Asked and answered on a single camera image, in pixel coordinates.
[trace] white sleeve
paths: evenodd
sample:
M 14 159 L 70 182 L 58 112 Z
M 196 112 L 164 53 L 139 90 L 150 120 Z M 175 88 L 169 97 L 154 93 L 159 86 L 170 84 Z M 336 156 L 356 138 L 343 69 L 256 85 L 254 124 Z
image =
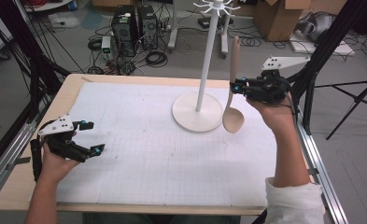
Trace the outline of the white sleeve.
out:
M 267 224 L 323 223 L 323 202 L 320 185 L 309 183 L 299 187 L 276 188 L 274 179 L 266 179 Z

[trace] wooden spoon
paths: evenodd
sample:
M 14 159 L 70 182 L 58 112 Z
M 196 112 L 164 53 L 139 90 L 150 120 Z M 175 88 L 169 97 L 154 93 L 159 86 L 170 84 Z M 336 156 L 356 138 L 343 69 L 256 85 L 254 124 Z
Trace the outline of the wooden spoon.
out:
M 236 36 L 232 43 L 232 61 L 230 65 L 230 82 L 235 82 L 236 70 L 239 61 L 239 37 Z M 229 133 L 237 133 L 244 124 L 245 118 L 241 111 L 230 107 L 233 93 L 229 91 L 229 99 L 223 113 L 223 126 Z

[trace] person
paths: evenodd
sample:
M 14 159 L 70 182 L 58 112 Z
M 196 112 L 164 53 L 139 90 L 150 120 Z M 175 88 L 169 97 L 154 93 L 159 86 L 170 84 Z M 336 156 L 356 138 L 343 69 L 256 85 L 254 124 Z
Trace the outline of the person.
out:
M 285 98 L 277 106 L 249 100 L 247 102 L 261 113 L 265 124 L 275 135 L 277 146 L 275 176 L 265 180 L 268 202 L 265 223 L 323 223 L 321 188 L 320 185 L 310 181 L 289 100 Z M 50 153 L 47 144 L 44 145 L 43 160 L 43 170 L 35 186 L 25 219 L 26 224 L 57 223 L 56 188 L 58 183 L 78 165 L 77 161 L 66 161 Z M 148 223 L 146 216 L 139 218 Z M 176 223 L 189 224 L 196 218 L 198 217 L 176 216 L 172 222 L 178 219 Z M 216 224 L 210 219 L 196 223 Z

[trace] person's left arm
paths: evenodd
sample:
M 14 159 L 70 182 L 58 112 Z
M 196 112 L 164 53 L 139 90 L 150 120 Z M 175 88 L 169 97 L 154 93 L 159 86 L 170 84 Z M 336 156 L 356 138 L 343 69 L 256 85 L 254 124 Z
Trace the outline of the person's left arm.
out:
M 78 161 L 67 161 L 51 153 L 47 143 L 44 144 L 43 149 L 43 167 L 29 205 L 25 224 L 58 223 L 56 203 L 58 184 L 79 164 Z

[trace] black tripod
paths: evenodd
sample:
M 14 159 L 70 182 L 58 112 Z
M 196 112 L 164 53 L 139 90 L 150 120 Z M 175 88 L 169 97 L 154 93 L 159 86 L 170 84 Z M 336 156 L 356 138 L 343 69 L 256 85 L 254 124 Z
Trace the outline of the black tripod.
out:
M 338 125 L 334 128 L 334 130 L 331 132 L 331 134 L 329 134 L 329 136 L 326 138 L 326 140 L 329 140 L 332 135 L 337 131 L 338 128 L 340 128 L 340 126 L 343 124 L 344 121 L 346 121 L 346 119 L 348 118 L 348 116 L 354 111 L 354 109 L 360 104 L 360 103 L 365 103 L 367 104 L 367 101 L 364 100 L 364 97 L 366 97 L 367 95 L 367 88 L 364 89 L 363 92 L 361 92 L 358 96 L 347 92 L 345 90 L 342 90 L 341 88 L 339 88 L 339 86 L 346 86 L 346 85 L 355 85 L 355 84 L 363 84 L 363 83 L 367 83 L 367 81 L 359 81 L 359 82 L 347 82 L 347 83 L 339 83 L 339 84 L 331 84 L 331 85 L 323 85 L 323 86 L 316 86 L 315 88 L 322 88 L 322 87 L 333 87 L 335 89 L 337 89 L 338 91 L 341 91 L 342 93 L 345 93 L 346 95 L 352 97 L 354 99 L 354 105 L 351 107 L 351 109 L 349 109 L 349 111 L 346 113 L 346 115 L 343 117 L 343 119 L 340 121 L 340 123 L 338 123 Z

